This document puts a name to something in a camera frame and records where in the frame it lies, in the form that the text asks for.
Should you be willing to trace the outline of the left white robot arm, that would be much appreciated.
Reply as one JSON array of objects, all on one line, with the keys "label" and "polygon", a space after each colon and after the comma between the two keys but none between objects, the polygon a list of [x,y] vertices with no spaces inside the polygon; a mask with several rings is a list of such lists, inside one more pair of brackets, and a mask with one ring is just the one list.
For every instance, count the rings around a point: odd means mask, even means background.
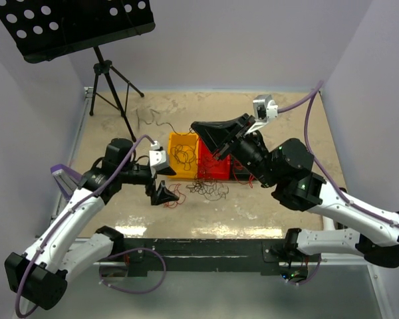
[{"label": "left white robot arm", "polygon": [[110,227],[102,227],[82,246],[70,246],[86,224],[100,212],[124,184],[143,185],[153,206],[177,201],[179,197],[166,188],[158,175],[175,175],[166,150],[150,140],[148,163],[140,165],[135,157],[138,142],[114,138],[105,155],[84,174],[58,166],[72,185],[67,205],[48,229],[24,253],[11,253],[5,260],[9,288],[15,292],[15,313],[22,299],[35,308],[50,310],[63,297],[69,282],[92,263],[101,259],[117,261],[124,254],[124,236]]}]

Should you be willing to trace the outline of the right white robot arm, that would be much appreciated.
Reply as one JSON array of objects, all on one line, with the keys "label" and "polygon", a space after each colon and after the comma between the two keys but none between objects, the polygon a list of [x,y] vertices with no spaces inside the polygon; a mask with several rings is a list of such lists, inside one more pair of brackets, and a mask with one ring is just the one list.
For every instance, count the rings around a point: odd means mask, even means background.
[{"label": "right white robot arm", "polygon": [[297,138],[268,150],[253,116],[224,122],[193,122],[216,160],[237,160],[272,197],[293,211],[308,211],[341,223],[344,229],[289,229],[278,253],[290,261],[322,253],[358,255],[385,268],[399,267],[399,211],[366,204],[312,171],[314,155]]}]

